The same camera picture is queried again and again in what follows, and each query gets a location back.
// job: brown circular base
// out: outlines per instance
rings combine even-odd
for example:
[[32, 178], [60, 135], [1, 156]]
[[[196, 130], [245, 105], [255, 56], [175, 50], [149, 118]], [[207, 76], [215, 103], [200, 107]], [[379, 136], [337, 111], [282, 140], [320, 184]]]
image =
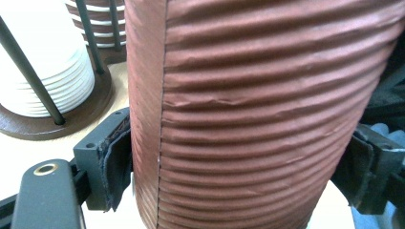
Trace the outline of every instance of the brown circular base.
[[104, 60], [105, 73], [99, 74], [95, 71], [95, 87], [92, 93], [81, 105], [63, 114], [66, 119], [64, 125], [55, 125], [51, 117], [38, 118], [14, 114], [0, 105], [0, 132], [25, 140], [49, 140], [72, 134], [100, 117], [111, 105], [110, 100], [114, 93], [107, 64], [125, 61], [126, 51], [125, 47], [122, 47], [121, 52], [114, 52], [113, 49], [99, 51], [101, 59]]

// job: black rod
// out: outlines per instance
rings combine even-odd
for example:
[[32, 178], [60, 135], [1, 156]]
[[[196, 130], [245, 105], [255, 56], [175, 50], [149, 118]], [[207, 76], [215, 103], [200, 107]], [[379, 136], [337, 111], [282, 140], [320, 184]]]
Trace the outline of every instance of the black rod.
[[56, 125], [63, 125], [65, 123], [65, 118], [63, 118], [60, 111], [54, 104], [51, 96], [48, 94], [47, 89], [42, 84], [35, 70], [33, 69], [27, 56], [21, 50], [15, 38], [12, 36], [3, 18], [0, 16], [0, 43], [3, 45], [6, 52], [14, 61], [15, 65], [18, 67], [20, 72], [27, 79], [27, 82], [31, 85], [33, 91], [36, 93], [38, 98], [44, 104], [47, 111], [50, 113]]
[[110, 0], [110, 15], [111, 24], [113, 25], [114, 32], [114, 46], [117, 52], [121, 51], [121, 42], [119, 39], [119, 27], [118, 27], [118, 14], [116, 0]]
[[76, 0], [75, 2], [77, 5], [78, 13], [80, 14], [84, 32], [86, 33], [87, 36], [87, 41], [89, 42], [89, 47], [90, 51], [92, 52], [93, 60], [95, 61], [96, 71], [99, 74], [103, 74], [104, 69], [102, 68], [101, 58], [98, 52], [95, 35], [93, 34], [92, 25], [90, 24], [89, 15], [87, 14], [86, 4], [84, 0]]

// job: vertical black rod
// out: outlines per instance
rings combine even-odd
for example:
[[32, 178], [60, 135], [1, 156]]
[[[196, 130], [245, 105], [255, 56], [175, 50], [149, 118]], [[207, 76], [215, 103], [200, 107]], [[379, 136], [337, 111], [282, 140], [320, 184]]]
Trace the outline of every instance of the vertical black rod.
[[50, 113], [56, 125], [63, 125], [65, 123], [65, 118], [63, 118], [60, 111], [54, 104], [51, 96], [48, 94], [47, 89], [42, 84], [35, 70], [33, 69], [27, 56], [21, 50], [15, 38], [12, 36], [3, 18], [0, 16], [0, 43], [3, 45], [6, 52], [14, 61], [15, 65], [18, 67], [20, 72], [27, 79], [27, 82], [31, 85], [33, 91], [36, 93], [38, 98], [44, 104], [45, 108]]
[[103, 74], [104, 69], [102, 68], [100, 54], [98, 52], [97, 43], [95, 40], [95, 35], [93, 34], [92, 25], [90, 24], [89, 15], [87, 14], [86, 4], [84, 0], [76, 0], [76, 5], [78, 13], [80, 14], [81, 23], [83, 24], [84, 32], [87, 36], [87, 41], [89, 42], [90, 51], [92, 52], [93, 60], [95, 61], [97, 73]]
[[117, 14], [117, 3], [116, 0], [110, 0], [110, 14], [111, 14], [111, 24], [113, 25], [114, 32], [114, 46], [116, 51], [121, 51], [121, 42], [119, 39], [119, 27], [118, 27], [118, 14]]

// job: table surface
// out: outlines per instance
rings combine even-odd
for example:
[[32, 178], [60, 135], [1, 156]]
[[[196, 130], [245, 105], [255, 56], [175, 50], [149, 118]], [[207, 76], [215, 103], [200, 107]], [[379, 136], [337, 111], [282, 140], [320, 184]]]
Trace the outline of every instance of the table surface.
[[[109, 66], [113, 77], [115, 94], [114, 103], [107, 108], [102, 117], [93, 121], [85, 129], [55, 140], [27, 141], [0, 134], [3, 147], [0, 154], [0, 199], [18, 193], [21, 177], [24, 172], [44, 160], [61, 158], [71, 160], [74, 157], [73, 147], [86, 134], [91, 132], [98, 123], [113, 111], [128, 107], [128, 74], [126, 63]], [[146, 228], [139, 216], [132, 186], [126, 189], [117, 211], [108, 213], [88, 211], [82, 206], [87, 228]], [[314, 210], [310, 229], [353, 229], [352, 213], [346, 199], [329, 182], [328, 186]]]

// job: brown corrugated paper cup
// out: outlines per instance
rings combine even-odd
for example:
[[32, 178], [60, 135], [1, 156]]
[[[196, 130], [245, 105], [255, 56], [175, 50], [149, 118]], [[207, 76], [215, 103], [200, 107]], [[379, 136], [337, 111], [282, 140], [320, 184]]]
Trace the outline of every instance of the brown corrugated paper cup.
[[404, 1], [125, 1], [137, 201], [152, 228], [305, 228]]

